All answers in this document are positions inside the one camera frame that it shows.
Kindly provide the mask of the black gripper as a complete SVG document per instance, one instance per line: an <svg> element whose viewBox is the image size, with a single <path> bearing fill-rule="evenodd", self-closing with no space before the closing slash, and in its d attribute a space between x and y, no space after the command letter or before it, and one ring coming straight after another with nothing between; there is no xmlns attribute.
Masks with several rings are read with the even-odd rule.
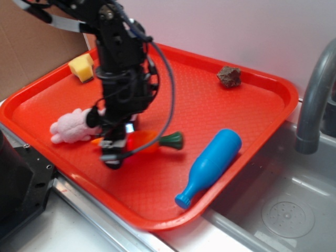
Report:
<svg viewBox="0 0 336 252"><path fill-rule="evenodd" d="M87 114L86 124L90 128L104 128L100 142L101 161L108 168L117 170L122 166L123 158L107 158L125 152L126 133L136 131L139 126L139 117L134 114L146 110L156 97L159 83L151 83L151 78L159 74L155 67L149 67L147 71L143 67L131 68L119 73L105 72L98 67L96 76L102 83L102 98ZM129 118L125 126L120 125Z"/></svg>

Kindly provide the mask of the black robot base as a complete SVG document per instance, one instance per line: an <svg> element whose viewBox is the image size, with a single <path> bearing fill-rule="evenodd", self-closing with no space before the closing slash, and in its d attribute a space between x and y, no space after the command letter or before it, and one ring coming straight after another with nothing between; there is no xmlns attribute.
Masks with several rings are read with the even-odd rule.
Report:
<svg viewBox="0 0 336 252"><path fill-rule="evenodd" d="M13 147L1 133L1 242L45 210L54 173L36 149Z"/></svg>

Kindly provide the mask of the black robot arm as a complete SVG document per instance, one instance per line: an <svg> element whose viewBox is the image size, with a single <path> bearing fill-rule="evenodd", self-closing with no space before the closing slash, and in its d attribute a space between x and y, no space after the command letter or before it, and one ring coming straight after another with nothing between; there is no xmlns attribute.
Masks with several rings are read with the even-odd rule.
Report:
<svg viewBox="0 0 336 252"><path fill-rule="evenodd" d="M155 99L159 85L151 84L155 64L147 56L147 42L125 27L128 19L114 1L15 1L18 7L58 29L96 37L105 112L95 104L86 117L88 127L102 129L104 164L119 169L126 152L126 124Z"/></svg>

